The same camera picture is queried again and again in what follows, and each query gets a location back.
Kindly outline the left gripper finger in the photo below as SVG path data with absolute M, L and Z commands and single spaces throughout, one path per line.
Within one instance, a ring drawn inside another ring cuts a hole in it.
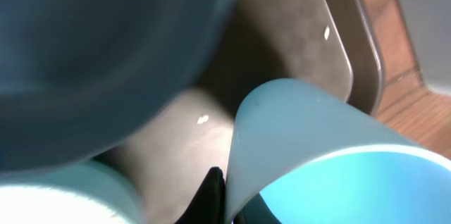
M 219 167 L 210 168 L 189 206 L 175 224 L 221 224 L 225 190 L 223 171 Z

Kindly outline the light blue cup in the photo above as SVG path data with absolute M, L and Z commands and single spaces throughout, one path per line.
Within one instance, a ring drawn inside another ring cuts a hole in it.
M 251 91 L 235 118 L 224 221 L 449 223 L 450 160 L 301 80 Z

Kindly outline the dark blue plate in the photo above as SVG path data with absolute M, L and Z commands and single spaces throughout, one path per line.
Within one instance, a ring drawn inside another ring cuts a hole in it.
M 1 173 L 93 157 L 195 81 L 236 0 L 1 0 Z

